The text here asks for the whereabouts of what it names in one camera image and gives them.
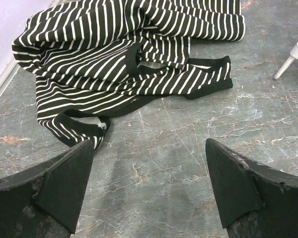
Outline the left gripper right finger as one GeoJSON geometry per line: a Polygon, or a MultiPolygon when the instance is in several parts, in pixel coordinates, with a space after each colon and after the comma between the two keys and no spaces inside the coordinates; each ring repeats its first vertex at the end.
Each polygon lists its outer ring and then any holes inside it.
{"type": "Polygon", "coordinates": [[[222,227],[230,238],[298,238],[298,176],[206,140],[222,227]]]}

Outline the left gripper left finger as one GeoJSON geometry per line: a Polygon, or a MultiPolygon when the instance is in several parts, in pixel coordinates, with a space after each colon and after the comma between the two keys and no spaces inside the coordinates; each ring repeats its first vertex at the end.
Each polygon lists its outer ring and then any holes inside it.
{"type": "Polygon", "coordinates": [[[0,178],[0,238],[69,238],[75,233],[94,157],[83,141],[0,178]]]}

